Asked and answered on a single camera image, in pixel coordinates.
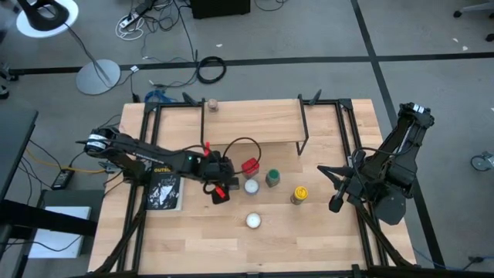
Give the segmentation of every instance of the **black floor stripe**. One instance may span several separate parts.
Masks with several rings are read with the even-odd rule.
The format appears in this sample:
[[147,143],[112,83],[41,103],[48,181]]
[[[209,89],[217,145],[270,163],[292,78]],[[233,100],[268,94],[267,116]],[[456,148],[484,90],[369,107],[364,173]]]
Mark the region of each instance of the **black floor stripe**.
[[[236,59],[226,60],[226,66],[261,66],[261,65],[289,65],[300,63],[362,63],[370,62],[367,56],[331,56],[331,57],[291,57],[291,58],[270,58],[270,59]],[[190,69],[197,66],[196,63],[149,63],[120,65],[121,70],[130,70],[132,66],[137,66],[140,70],[168,70],[168,69]],[[210,63],[206,66],[220,66]],[[77,73],[80,66],[36,68],[36,69],[11,69],[12,75],[28,74],[50,74],[50,73]]]
[[[431,60],[454,60],[454,59],[485,59],[494,58],[494,53],[453,53],[453,54],[424,54],[424,55],[396,55],[396,56],[376,56],[374,48],[374,61],[378,62],[409,62],[409,61],[431,61]],[[264,65],[288,65],[299,63],[364,63],[373,62],[369,56],[328,56],[328,57],[289,57],[289,58],[268,58],[268,59],[235,59],[226,60],[227,66],[264,66]],[[195,68],[195,63],[149,63],[149,64],[128,64],[120,65],[122,70],[130,70],[132,66],[137,66],[141,70],[169,70],[169,69],[190,69]],[[219,64],[209,64],[207,66],[220,66]],[[77,73],[81,66],[67,67],[46,67],[33,69],[11,69],[12,75],[31,74],[53,74],[53,73]]]
[[396,55],[377,56],[379,62],[407,62],[407,61],[431,61],[445,59],[485,59],[494,58],[494,53],[452,53],[452,54],[424,54],[424,55]]
[[[374,47],[372,46],[371,35],[369,34],[367,26],[365,25],[364,16],[362,15],[362,11],[360,10],[358,0],[350,1],[354,8],[355,16],[357,17],[357,22],[360,27],[360,32],[362,33],[362,38],[364,39],[365,47],[370,57],[370,63],[372,64],[372,68],[376,76],[377,85],[379,86],[379,90],[381,91],[381,96],[384,101],[384,106],[386,107],[387,115],[389,116],[391,126],[395,127],[398,118],[396,116],[396,111],[394,109],[389,90],[387,89],[386,81],[384,80],[381,67],[379,66],[379,60],[377,59],[376,52],[374,51]],[[442,258],[438,240],[435,236],[434,227],[432,226],[431,218],[428,214],[427,206],[425,204],[420,185],[418,184],[418,182],[416,182],[414,186],[416,188],[414,200],[417,206],[418,216],[422,224],[422,229],[424,230],[425,240],[428,244],[429,252],[431,253],[431,258],[434,262],[444,265],[444,259]]]

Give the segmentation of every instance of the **book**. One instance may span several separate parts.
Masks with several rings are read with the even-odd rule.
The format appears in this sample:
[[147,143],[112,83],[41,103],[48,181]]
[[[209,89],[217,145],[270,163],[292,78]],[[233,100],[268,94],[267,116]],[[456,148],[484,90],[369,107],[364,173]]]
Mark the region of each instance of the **book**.
[[163,165],[154,165],[147,196],[148,210],[182,210],[184,179]]

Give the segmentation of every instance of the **black desk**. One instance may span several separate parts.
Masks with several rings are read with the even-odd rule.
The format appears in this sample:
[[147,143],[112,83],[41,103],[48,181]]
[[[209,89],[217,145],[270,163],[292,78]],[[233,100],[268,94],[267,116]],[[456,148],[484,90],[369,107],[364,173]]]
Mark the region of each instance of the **black desk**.
[[[8,242],[10,238],[29,240],[38,228],[94,236],[95,221],[5,199],[37,116],[36,110],[16,107],[10,103],[0,105],[0,243]],[[0,244],[0,259],[5,247],[5,244]]]
[[0,201],[5,198],[29,142],[38,111],[8,103],[0,106]]

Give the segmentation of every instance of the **blue cable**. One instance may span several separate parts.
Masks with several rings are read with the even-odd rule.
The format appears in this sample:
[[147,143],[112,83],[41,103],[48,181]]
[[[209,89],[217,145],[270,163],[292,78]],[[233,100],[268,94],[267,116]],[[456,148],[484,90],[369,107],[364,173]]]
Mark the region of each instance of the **blue cable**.
[[149,100],[152,98],[158,98],[159,103],[173,103],[177,101],[172,97],[165,96],[165,94],[165,90],[153,90],[146,94],[146,96],[144,97],[144,102],[149,102]]
[[442,268],[445,268],[447,270],[463,270],[461,268],[457,268],[457,267],[450,267],[450,266],[443,266],[442,264],[439,264],[439,263],[436,263],[434,262],[432,259],[429,259],[426,255],[424,255],[423,253],[421,253],[420,251],[416,250],[415,247],[412,246],[412,248],[414,249],[414,251],[420,255],[422,258],[426,259],[427,261],[429,261],[430,263],[434,264],[435,266],[439,266],[439,267],[442,267]]
[[[414,249],[414,251],[420,255],[422,258],[426,259],[427,261],[429,261],[430,263],[434,264],[435,266],[439,266],[439,267],[443,267],[447,270],[460,270],[460,271],[463,271],[464,269],[461,269],[461,268],[458,268],[458,267],[450,267],[450,266],[443,266],[442,264],[439,264],[439,263],[436,263],[434,262],[432,259],[429,259],[426,255],[424,255],[423,253],[421,253],[420,251],[416,250],[415,247],[412,246],[412,248]],[[478,256],[479,258],[482,258],[482,259],[494,259],[494,256]]]

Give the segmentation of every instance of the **yellow lid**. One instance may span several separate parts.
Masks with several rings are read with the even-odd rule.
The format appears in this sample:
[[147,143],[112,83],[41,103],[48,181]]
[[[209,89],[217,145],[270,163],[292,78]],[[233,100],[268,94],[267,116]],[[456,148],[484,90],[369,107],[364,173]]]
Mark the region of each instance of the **yellow lid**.
[[305,200],[307,198],[307,188],[304,188],[303,186],[299,186],[295,188],[295,198],[298,198],[299,200]]

